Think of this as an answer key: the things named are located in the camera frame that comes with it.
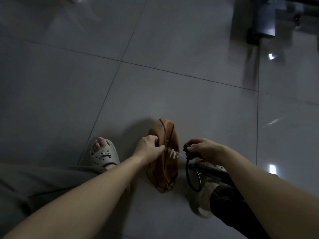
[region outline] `tile floor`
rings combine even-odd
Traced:
[[[180,146],[223,143],[319,196],[317,37],[278,25],[275,39],[247,45],[250,10],[248,0],[0,0],[0,162],[85,164],[98,136],[124,160],[165,117]],[[244,238],[191,212],[184,174],[159,194],[141,173],[100,236]]]

